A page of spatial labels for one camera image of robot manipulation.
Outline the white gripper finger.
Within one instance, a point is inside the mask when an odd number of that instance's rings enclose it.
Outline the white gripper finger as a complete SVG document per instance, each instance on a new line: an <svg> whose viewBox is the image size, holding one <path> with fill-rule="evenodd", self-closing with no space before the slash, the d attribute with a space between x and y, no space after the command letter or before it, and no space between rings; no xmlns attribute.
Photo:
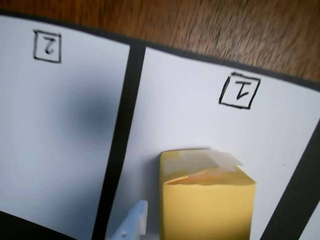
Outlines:
<svg viewBox="0 0 320 240"><path fill-rule="evenodd" d="M146 234L148 201L139 200L122 219L112 235L105 234L105 240L139 240Z"/></svg>

